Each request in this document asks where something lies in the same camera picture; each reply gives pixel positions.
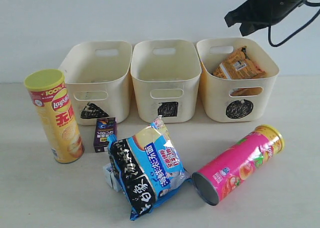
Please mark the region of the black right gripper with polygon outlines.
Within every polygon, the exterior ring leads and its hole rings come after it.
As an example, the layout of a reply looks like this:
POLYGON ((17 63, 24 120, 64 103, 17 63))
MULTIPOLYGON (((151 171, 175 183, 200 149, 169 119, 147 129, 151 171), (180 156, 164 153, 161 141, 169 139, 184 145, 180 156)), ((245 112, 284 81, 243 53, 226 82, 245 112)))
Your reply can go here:
POLYGON ((228 27, 239 23, 240 33, 245 37, 278 24, 301 4, 303 0, 247 0, 229 11, 224 20, 228 27))

